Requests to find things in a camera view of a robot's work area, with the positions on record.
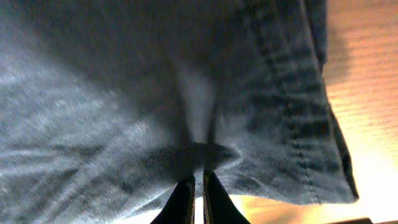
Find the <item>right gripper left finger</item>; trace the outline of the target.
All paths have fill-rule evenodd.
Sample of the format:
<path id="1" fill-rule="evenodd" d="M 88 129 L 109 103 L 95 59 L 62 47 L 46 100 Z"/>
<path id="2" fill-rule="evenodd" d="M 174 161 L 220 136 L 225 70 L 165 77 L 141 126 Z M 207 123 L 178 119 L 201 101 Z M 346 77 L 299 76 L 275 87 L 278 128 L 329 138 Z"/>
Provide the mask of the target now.
<path id="1" fill-rule="evenodd" d="M 195 178 L 180 181 L 161 212 L 150 224 L 194 224 Z"/>

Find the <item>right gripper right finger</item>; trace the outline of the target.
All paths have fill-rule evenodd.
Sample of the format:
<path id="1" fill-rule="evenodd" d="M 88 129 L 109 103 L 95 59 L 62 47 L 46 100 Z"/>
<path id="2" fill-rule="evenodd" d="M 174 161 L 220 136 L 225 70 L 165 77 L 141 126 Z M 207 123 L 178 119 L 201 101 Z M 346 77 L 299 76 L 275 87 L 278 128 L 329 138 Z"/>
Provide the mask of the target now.
<path id="1" fill-rule="evenodd" d="M 207 170 L 203 174 L 203 214 L 205 224 L 249 224 L 216 174 Z"/>

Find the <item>navy blue denim shorts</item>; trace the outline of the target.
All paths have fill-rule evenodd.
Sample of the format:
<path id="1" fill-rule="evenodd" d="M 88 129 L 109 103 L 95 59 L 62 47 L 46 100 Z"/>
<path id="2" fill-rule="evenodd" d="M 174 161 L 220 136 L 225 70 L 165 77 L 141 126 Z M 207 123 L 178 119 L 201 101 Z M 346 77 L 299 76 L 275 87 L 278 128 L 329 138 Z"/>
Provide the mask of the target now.
<path id="1" fill-rule="evenodd" d="M 324 79 L 326 1 L 2 1 L 1 222 L 112 223 L 213 171 L 358 199 Z"/>

